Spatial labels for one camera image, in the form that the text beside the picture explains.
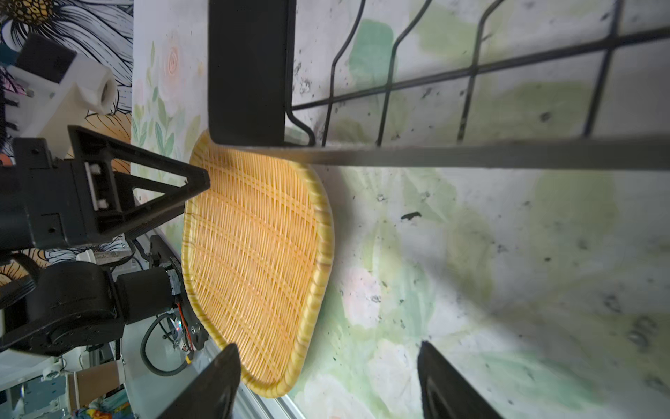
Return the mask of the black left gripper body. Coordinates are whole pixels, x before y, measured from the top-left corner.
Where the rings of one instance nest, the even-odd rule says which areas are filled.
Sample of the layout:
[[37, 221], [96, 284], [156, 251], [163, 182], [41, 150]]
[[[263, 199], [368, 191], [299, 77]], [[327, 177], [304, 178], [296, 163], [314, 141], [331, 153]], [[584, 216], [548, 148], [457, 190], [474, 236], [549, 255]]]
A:
[[52, 157], [46, 140], [14, 143], [1, 167], [1, 250], [53, 250], [99, 244], [84, 161]]

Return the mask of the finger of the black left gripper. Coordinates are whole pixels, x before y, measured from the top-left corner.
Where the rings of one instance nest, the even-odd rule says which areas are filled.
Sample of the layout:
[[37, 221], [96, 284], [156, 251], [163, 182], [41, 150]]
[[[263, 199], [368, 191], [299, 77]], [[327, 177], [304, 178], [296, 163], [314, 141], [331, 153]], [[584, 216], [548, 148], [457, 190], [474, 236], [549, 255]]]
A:
[[[137, 237], [183, 214], [186, 202], [210, 187], [199, 168], [80, 126], [69, 126], [73, 176], [80, 197], [82, 241]], [[113, 161], [136, 163], [183, 178], [174, 186], [113, 169]]]

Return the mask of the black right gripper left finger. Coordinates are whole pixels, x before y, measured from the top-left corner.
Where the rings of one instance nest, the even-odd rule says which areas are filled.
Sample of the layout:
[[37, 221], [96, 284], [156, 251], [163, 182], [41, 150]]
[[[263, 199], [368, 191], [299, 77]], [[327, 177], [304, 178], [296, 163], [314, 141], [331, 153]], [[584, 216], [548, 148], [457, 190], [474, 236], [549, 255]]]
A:
[[159, 418], [232, 418], [241, 375], [238, 347], [230, 344], [176, 397]]

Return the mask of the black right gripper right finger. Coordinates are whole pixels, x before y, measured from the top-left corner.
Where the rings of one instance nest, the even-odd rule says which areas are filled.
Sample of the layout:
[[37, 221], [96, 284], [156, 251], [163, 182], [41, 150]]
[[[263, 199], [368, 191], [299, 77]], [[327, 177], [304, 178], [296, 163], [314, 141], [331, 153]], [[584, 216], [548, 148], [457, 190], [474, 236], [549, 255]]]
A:
[[502, 418], [448, 360], [425, 340], [420, 345], [417, 370], [425, 419]]

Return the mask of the yellow woven placemat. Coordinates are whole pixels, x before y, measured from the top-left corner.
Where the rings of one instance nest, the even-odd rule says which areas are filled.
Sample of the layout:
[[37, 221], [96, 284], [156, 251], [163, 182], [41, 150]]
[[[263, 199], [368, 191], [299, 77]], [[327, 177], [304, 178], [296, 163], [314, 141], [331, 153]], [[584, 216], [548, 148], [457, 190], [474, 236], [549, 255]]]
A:
[[305, 364], [333, 267], [326, 191], [308, 165], [225, 148], [208, 133], [190, 163], [210, 179], [185, 206], [190, 304], [219, 348], [237, 346], [249, 390], [285, 396]]

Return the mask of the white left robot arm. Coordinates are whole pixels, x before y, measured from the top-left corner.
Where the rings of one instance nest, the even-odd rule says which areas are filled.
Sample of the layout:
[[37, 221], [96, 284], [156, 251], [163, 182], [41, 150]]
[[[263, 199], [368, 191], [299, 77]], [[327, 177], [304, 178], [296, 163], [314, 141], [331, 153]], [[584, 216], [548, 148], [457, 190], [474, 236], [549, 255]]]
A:
[[42, 138], [20, 138], [15, 163], [1, 169], [1, 263], [25, 270], [1, 288], [1, 348], [58, 357], [171, 310], [201, 346], [206, 334], [167, 246], [153, 243], [148, 269], [119, 276], [85, 261], [41, 267], [28, 255], [139, 237], [183, 214], [210, 185], [197, 166], [83, 127], [68, 132], [73, 158], [53, 157]]

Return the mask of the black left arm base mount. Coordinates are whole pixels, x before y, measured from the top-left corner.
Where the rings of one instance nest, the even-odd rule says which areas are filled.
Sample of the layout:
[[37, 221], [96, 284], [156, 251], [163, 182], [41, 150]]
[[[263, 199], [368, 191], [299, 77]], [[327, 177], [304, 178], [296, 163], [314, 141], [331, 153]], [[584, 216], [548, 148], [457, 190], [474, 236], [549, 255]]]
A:
[[[195, 314], [188, 300], [183, 279], [181, 260], [171, 246], [160, 236], [153, 235], [149, 239], [149, 251], [145, 260], [151, 268], [162, 268], [170, 280], [173, 295], [172, 307], [163, 313], [156, 314], [151, 326], [141, 341], [141, 360], [148, 370], [161, 377], [178, 375], [185, 370], [197, 354], [202, 352], [209, 334]], [[158, 368], [148, 356], [148, 342], [155, 328], [160, 328], [160, 337], [167, 342], [173, 351], [181, 356], [183, 362], [175, 369]]]

